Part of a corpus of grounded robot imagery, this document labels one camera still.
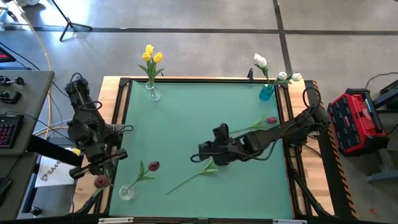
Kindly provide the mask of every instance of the gray floor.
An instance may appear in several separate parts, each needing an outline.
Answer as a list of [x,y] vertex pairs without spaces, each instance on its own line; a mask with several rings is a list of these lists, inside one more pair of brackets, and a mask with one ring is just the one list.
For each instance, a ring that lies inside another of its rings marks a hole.
[[[93,27],[128,28],[213,28],[277,29],[272,0],[58,0],[73,22]],[[25,7],[34,26],[62,26],[64,21],[50,1]],[[280,0],[284,28],[288,30],[398,30],[398,2],[393,0]],[[17,23],[25,24],[12,3]],[[13,24],[5,13],[0,21]],[[65,86],[70,76],[80,72],[88,79],[91,96],[97,99],[102,79],[108,75],[143,75],[137,64],[146,44],[161,51],[165,75],[244,77],[252,67],[254,53],[267,57],[270,74],[285,70],[278,34],[183,34],[183,33],[67,33],[60,43],[60,32],[39,32],[49,53],[55,83]],[[378,73],[398,71],[398,36],[396,35],[286,35],[293,71],[307,80],[316,80],[324,103],[333,101],[346,88],[364,87]],[[0,41],[29,58],[42,70],[47,62],[30,31],[0,32]],[[255,70],[254,75],[261,74]],[[371,82],[374,96],[378,90],[397,79],[397,75]],[[70,119],[72,107],[55,88],[55,102],[63,119]],[[60,121],[53,110],[54,122]],[[40,119],[48,116],[45,105]],[[397,118],[381,116],[386,129]],[[396,150],[397,134],[391,136],[390,148]],[[368,184],[365,176],[378,170],[377,155],[341,157],[351,194],[360,219],[397,223],[398,182]],[[53,187],[39,191],[35,205],[44,216],[68,212],[71,187]]]

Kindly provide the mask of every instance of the computer keyboard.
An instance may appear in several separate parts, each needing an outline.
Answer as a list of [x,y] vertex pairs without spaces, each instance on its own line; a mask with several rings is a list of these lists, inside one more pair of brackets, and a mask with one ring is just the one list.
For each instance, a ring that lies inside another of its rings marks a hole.
[[0,114],[0,150],[12,149],[23,120],[24,115]]

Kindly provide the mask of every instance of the white tulip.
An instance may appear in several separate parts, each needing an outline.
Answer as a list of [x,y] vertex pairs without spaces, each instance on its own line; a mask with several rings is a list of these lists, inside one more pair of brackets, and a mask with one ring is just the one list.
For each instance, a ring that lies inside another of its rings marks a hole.
[[261,58],[261,60],[259,61],[259,66],[261,67],[261,68],[265,68],[266,66],[267,66],[267,60],[266,60],[266,58]]
[[280,80],[285,80],[285,79],[287,78],[286,72],[279,72],[278,78],[279,78]]
[[255,61],[256,61],[257,63],[260,63],[262,57],[261,57],[261,55],[259,55],[259,54],[254,54],[254,59],[255,59]]
[[295,74],[292,75],[292,80],[295,81],[295,82],[300,81],[302,78],[303,78],[303,76],[301,76],[300,73],[295,73]]

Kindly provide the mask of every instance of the small vase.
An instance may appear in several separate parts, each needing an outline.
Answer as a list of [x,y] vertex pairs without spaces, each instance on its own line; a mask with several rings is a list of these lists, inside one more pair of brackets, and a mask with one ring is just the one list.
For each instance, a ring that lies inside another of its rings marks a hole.
[[137,192],[134,187],[131,187],[131,184],[124,184],[119,190],[119,196],[122,200],[131,200],[136,195]]
[[270,85],[268,86],[268,84],[265,84],[259,94],[259,98],[262,101],[267,101],[271,98],[272,94],[274,94],[274,86]]
[[160,91],[155,86],[155,82],[148,81],[145,86],[149,92],[149,99],[152,101],[158,101],[160,99]]

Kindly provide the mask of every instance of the black stand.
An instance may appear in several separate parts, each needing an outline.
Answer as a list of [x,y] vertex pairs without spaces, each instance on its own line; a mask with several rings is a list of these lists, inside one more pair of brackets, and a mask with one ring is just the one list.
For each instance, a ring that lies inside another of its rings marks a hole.
[[83,24],[76,24],[74,22],[72,22],[67,16],[64,15],[64,13],[61,11],[61,9],[58,7],[57,3],[55,3],[55,0],[51,0],[54,3],[54,6],[58,9],[58,11],[60,11],[62,17],[66,20],[67,22],[67,26],[64,28],[62,35],[60,37],[60,41],[62,42],[63,36],[65,35],[65,33],[67,32],[67,30],[69,28],[72,28],[75,32],[77,32],[77,30],[75,29],[75,27],[84,27],[87,28],[89,30],[92,30],[93,28],[91,26],[86,26]]

